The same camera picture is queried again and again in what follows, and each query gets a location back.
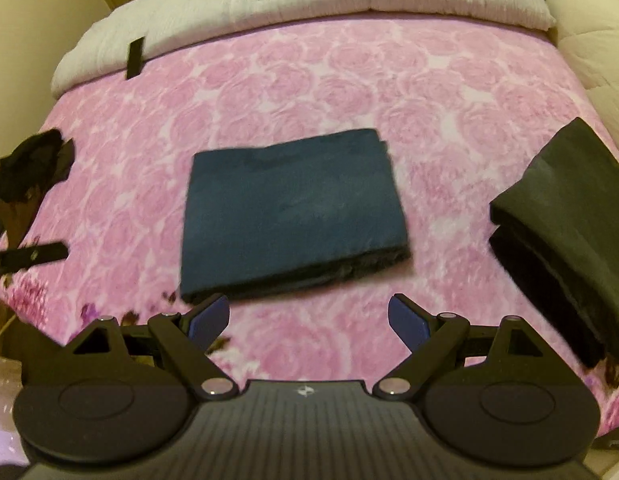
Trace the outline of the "dark blue denim jeans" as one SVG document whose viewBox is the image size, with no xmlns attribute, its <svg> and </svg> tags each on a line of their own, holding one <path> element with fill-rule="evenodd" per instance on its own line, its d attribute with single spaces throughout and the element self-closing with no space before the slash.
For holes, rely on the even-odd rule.
<svg viewBox="0 0 619 480">
<path fill-rule="evenodd" d="M 373 129 L 193 157 L 179 287 L 188 304 L 351 280 L 410 255 L 387 144 Z"/>
</svg>

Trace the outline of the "white quilted comforter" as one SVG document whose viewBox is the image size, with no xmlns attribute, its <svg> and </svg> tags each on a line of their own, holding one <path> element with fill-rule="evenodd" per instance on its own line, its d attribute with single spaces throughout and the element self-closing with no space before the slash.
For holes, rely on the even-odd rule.
<svg viewBox="0 0 619 480">
<path fill-rule="evenodd" d="M 198 42 L 288 22 L 368 11 L 457 15 L 545 32 L 545 0 L 132 0 L 94 23 L 59 62 L 51 93 L 125 70 L 130 44 L 148 60 Z"/>
</svg>

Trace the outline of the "black fabric storage bag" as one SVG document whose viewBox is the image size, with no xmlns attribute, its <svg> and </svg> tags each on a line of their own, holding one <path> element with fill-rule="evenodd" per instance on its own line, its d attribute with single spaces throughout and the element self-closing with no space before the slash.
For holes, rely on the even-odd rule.
<svg viewBox="0 0 619 480">
<path fill-rule="evenodd" d="M 619 162 L 582 118 L 489 204 L 492 251 L 588 368 L 619 363 Z"/>
</svg>

